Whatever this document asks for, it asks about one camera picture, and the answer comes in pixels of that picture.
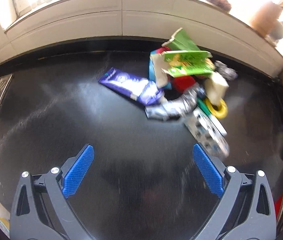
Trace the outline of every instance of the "green object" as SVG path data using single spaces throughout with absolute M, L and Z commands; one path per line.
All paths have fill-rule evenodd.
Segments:
M 164 60 L 169 62 L 171 68 L 163 71 L 172 77 L 210 74 L 213 72 L 206 59 L 211 53 L 204 50 L 198 51 L 165 51 Z
M 200 50 L 183 28 L 179 28 L 169 41 L 162 44 L 162 47 L 171 50 Z
M 210 110 L 208 109 L 208 107 L 205 105 L 205 103 L 200 100 L 199 98 L 197 98 L 197 105 L 198 107 L 209 117 L 211 115 Z
M 187 63 L 189 65 L 198 64 L 200 61 L 205 61 L 206 58 L 212 57 L 212 54 L 205 50 L 175 50 L 175 51 L 164 51 L 164 60 L 166 62 L 179 62 Z

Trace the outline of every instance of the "purple wrapper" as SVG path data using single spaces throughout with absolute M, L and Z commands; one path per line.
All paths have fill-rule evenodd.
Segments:
M 160 97 L 164 95 L 163 90 L 158 89 L 155 82 L 115 68 L 108 70 L 98 82 L 144 106 L 158 104 Z

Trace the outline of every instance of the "white wall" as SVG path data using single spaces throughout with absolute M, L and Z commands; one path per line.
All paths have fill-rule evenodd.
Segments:
M 283 57 L 249 26 L 198 0 L 64 0 L 0 27 L 0 63 L 59 41 L 96 36 L 169 39 L 183 27 L 199 46 L 245 62 L 270 76 Z

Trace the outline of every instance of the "blue handle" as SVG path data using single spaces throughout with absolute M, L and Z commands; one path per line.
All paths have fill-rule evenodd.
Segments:
M 88 145 L 64 177 L 62 192 L 65 198 L 76 193 L 93 160 L 94 148 Z
M 193 159 L 209 190 L 221 198 L 224 193 L 223 178 L 198 143 L 193 148 Z

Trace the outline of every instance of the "black surface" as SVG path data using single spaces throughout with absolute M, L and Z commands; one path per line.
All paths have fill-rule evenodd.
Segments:
M 149 52 L 79 53 L 15 73 L 0 108 L 0 202 L 10 210 L 22 171 L 47 172 L 89 143 L 94 162 L 69 201 L 97 239 L 189 239 L 216 203 L 192 165 L 195 139 L 182 120 L 147 120 L 140 104 L 97 83 L 110 67 L 147 77 L 148 62 Z M 263 169 L 276 198 L 283 127 L 271 87 L 241 73 L 229 85 L 224 163 Z
M 44 57 L 52 57 L 69 53 L 94 52 L 94 51 L 135 51 L 147 52 L 158 49 L 166 40 L 134 36 L 111 36 L 111 37 L 92 37 L 76 40 L 62 41 L 46 45 L 40 48 L 25 52 L 11 59 L 0 63 L 0 77 L 8 75 L 15 71 L 28 69 L 37 66 L 37 60 Z M 208 50 L 213 55 L 214 60 L 219 60 L 226 65 L 231 66 L 241 73 L 257 78 L 263 82 L 270 82 L 270 76 L 267 76 L 252 67 L 243 65 L 243 62 L 236 61 L 227 55 L 200 47 L 202 50 Z

